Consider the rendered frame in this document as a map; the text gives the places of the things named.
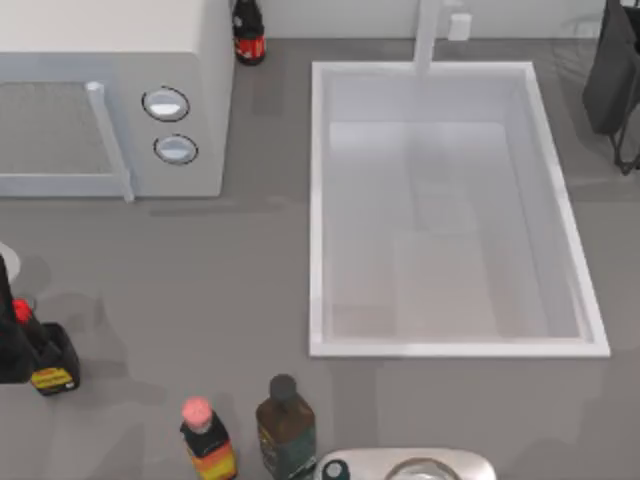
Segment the white sink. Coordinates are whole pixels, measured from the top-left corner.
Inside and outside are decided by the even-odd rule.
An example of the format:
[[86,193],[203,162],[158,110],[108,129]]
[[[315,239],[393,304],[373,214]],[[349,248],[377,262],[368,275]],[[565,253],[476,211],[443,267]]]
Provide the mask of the white sink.
[[529,61],[316,61],[313,357],[611,354]]

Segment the pale microwave oven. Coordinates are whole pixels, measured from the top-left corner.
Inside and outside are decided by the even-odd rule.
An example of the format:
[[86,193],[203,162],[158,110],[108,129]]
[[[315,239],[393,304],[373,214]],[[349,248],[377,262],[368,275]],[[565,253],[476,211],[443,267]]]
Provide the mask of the pale microwave oven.
[[[233,72],[228,0],[0,0],[0,83],[104,84],[135,200],[219,195]],[[188,98],[182,120],[144,111],[142,95],[162,86]],[[154,153],[175,134],[197,144],[193,162]]]

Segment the small silver microwave knob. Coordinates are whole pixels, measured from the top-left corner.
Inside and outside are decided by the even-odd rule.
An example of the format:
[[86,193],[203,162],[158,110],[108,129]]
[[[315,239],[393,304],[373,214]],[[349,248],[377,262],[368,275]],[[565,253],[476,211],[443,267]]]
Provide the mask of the small silver microwave knob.
[[153,149],[160,160],[171,165],[187,165],[199,153],[198,146],[192,139],[178,134],[156,139]]

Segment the brown bottle with grey cap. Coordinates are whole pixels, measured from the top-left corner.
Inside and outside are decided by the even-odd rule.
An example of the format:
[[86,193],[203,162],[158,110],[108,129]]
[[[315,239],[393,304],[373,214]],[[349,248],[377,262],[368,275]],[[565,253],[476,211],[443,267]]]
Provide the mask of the brown bottle with grey cap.
[[312,480],[317,464],[316,416],[288,374],[275,375],[256,409],[263,464],[273,480]]

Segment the large silver microwave knob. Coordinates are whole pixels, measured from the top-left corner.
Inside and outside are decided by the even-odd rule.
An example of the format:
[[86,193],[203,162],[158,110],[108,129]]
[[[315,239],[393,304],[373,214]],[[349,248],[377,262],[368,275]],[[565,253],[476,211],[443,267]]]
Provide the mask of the large silver microwave knob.
[[151,118],[165,123],[178,122],[190,112],[188,98],[179,90],[168,86],[145,92],[141,104]]

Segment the dark bottle with red label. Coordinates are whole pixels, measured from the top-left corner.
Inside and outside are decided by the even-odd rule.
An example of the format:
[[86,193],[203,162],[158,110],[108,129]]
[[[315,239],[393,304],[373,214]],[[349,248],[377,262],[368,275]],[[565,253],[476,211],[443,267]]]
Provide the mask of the dark bottle with red label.
[[235,0],[232,31],[237,60],[249,66],[260,64],[266,56],[266,40],[262,11],[257,0]]

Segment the silver rounded appliance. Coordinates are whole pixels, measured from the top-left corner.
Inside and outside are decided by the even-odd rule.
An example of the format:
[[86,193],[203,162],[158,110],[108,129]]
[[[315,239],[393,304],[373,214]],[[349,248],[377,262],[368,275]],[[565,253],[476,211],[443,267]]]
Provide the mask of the silver rounded appliance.
[[498,480],[482,455],[450,448],[356,448],[337,450],[318,461],[313,480],[321,480],[324,464],[344,460],[350,480]]

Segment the tall white tap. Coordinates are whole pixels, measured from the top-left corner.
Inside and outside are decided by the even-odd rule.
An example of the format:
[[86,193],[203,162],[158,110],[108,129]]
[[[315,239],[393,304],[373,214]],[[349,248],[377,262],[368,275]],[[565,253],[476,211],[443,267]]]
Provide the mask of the tall white tap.
[[427,75],[433,58],[440,13],[445,0],[419,0],[413,67],[418,77]]

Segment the dark bottle with pink cap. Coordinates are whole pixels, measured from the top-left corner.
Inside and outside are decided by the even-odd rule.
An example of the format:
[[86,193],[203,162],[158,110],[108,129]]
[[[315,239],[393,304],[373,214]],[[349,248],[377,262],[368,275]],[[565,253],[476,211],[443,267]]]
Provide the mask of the dark bottle with pink cap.
[[209,400],[191,396],[181,414],[180,432],[199,480],[234,480],[238,467],[231,439]]

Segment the small white tap lever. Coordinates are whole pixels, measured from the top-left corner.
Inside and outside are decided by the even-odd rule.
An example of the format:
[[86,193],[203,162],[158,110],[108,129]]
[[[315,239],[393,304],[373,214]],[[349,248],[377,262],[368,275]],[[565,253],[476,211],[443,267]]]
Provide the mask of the small white tap lever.
[[452,13],[447,38],[449,41],[467,41],[471,36],[472,15],[470,13]]

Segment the black bottle with red cap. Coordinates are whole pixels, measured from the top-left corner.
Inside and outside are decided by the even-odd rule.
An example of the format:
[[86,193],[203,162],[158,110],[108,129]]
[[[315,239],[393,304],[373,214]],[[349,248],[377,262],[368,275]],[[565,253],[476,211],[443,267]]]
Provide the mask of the black bottle with red cap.
[[32,386],[44,397],[73,391],[80,386],[80,360],[64,327],[42,323],[35,315],[35,303],[14,298],[16,323],[22,328],[35,355]]

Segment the pale microwave door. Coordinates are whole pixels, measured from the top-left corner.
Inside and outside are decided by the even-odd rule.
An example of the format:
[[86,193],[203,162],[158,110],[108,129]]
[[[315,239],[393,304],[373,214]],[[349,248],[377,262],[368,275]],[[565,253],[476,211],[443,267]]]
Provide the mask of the pale microwave door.
[[86,83],[0,83],[0,198],[123,198]]

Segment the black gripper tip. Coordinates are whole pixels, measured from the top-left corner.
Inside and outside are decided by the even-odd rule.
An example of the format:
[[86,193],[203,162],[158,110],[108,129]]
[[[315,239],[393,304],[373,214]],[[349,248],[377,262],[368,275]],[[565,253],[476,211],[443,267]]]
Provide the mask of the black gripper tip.
[[33,351],[17,323],[7,267],[0,254],[0,385],[27,383],[33,367]]

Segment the black frame stand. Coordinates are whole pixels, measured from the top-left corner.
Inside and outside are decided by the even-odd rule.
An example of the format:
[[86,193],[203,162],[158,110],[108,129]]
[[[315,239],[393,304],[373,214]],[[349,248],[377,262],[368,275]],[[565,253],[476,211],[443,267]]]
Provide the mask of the black frame stand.
[[620,172],[640,170],[640,148],[631,160],[622,158],[629,121],[640,107],[640,0],[605,1],[582,103],[591,130],[609,139]]

